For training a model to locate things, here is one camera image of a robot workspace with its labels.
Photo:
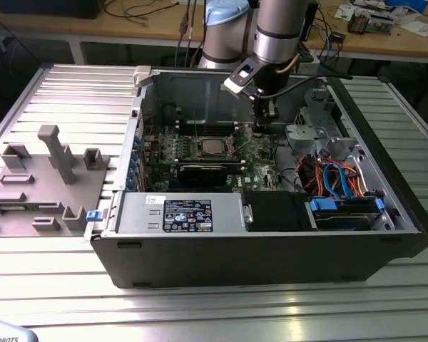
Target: floor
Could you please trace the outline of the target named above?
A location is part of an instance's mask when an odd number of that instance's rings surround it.
[[[32,41],[23,43],[38,56],[43,63],[73,63],[68,44],[60,41]],[[158,46],[131,46],[131,54],[125,46],[85,43],[84,50],[90,64],[96,65],[152,65],[169,66],[173,64],[174,48]],[[339,65],[349,63],[343,60]],[[38,68],[35,61],[15,41],[9,42],[7,52],[0,56],[0,121],[18,98],[31,76]],[[352,75],[387,77],[402,95],[412,102],[416,91],[424,83],[426,66],[416,63],[393,62],[378,69],[375,61],[357,60],[350,68]],[[418,113],[428,124],[428,95],[417,108]]]

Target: white label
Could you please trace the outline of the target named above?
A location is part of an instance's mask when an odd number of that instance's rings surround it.
[[[25,210],[25,207],[0,207],[0,210]]]
[[[163,204],[166,196],[146,196],[146,204]]]

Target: motherboard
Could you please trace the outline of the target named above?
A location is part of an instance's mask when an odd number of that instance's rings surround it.
[[[272,160],[273,135],[255,135],[248,124],[177,123],[146,126],[141,143],[144,190],[241,192],[281,190]]]

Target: red wire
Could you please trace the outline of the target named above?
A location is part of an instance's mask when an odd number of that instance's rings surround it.
[[[154,118],[151,116],[151,131],[148,134],[148,137],[146,138],[147,141],[149,141],[149,137],[152,135],[153,131],[154,131]]]
[[[309,181],[309,183],[307,183],[306,185],[305,185],[305,187],[309,187],[313,182],[315,181],[315,177],[314,178],[312,178],[310,181]]]

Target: sticker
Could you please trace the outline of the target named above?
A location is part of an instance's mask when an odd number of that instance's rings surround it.
[[[25,207],[0,207],[0,210],[6,211],[6,210],[25,210]]]
[[[163,217],[165,232],[213,231],[213,208],[210,200],[165,200]]]
[[[163,204],[166,196],[146,196],[146,204]]]

